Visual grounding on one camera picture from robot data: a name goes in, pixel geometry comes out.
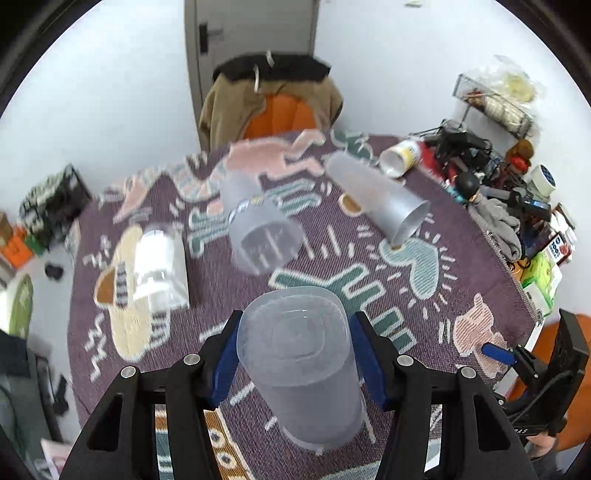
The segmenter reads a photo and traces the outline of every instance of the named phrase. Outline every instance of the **metal screw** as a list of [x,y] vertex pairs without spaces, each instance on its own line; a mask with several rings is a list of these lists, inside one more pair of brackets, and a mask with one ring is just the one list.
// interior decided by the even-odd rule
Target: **metal screw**
[[196,353],[190,353],[183,358],[183,362],[185,362],[186,365],[197,365],[200,361],[201,357]]
[[462,368],[462,375],[466,378],[475,378],[476,370],[474,370],[472,367],[464,367]]
[[129,378],[129,377],[133,377],[135,375],[136,369],[135,367],[132,367],[131,365],[128,367],[125,367],[122,371],[121,371],[121,376],[123,378]]
[[410,367],[414,363],[414,360],[411,356],[400,355],[397,359],[397,362],[403,367]]

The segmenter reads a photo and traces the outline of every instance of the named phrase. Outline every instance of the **cable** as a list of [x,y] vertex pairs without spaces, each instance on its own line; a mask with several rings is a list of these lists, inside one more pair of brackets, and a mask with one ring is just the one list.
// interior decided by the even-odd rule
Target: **cable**
[[8,391],[8,389],[6,389],[3,385],[0,385],[0,392],[2,392],[2,394],[6,397],[6,400],[8,401],[8,404],[12,409],[12,414],[14,415],[14,442],[16,444],[15,450],[21,456],[21,458],[24,459],[27,453],[27,449],[25,447],[24,435],[22,433],[22,429],[18,421],[17,409],[14,407],[14,403],[12,403],[12,397],[10,396],[10,392]]
[[542,395],[544,393],[546,393],[550,389],[550,387],[552,385],[554,385],[557,381],[562,380],[563,378],[566,378],[566,377],[570,377],[570,376],[572,376],[572,372],[570,372],[570,371],[561,372],[558,375],[556,375],[552,380],[550,380],[548,383],[546,383],[546,385],[544,385],[542,390],[540,390],[538,392],[538,394],[533,398],[531,403],[526,406],[526,408],[524,408],[521,412],[509,417],[511,424],[514,425],[517,420],[519,420],[523,415],[528,413],[531,410],[531,408],[535,405],[535,403],[542,397]]

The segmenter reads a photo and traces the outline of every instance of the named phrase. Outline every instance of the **door handle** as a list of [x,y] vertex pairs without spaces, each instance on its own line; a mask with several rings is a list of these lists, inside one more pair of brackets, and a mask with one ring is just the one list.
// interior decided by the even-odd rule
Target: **door handle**
[[199,53],[207,55],[209,53],[209,39],[221,37],[223,35],[223,28],[214,28],[208,30],[207,22],[199,24]]

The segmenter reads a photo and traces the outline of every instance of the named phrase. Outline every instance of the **wire basket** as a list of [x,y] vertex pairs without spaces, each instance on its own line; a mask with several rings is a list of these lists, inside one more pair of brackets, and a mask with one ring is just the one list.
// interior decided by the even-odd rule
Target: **wire basket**
[[521,108],[464,74],[457,78],[453,96],[484,113],[515,138],[526,138],[534,126],[532,117]]

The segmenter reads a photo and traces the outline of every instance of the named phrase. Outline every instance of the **clear plastic cup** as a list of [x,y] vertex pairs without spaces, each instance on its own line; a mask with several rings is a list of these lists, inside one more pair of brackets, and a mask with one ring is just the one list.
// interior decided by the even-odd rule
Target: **clear plastic cup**
[[189,306],[183,240],[168,225],[150,225],[135,247],[134,301],[147,297],[152,313]]
[[220,195],[232,262],[239,270],[260,275],[283,267],[297,255],[304,231],[282,213],[276,199],[264,196],[255,180],[242,171],[231,171]]
[[285,435],[308,450],[344,445],[365,404],[345,310],[320,287],[258,297],[244,311],[238,358]]
[[429,212],[430,202],[343,151],[333,153],[324,163],[324,169],[351,195],[393,247],[402,245]]

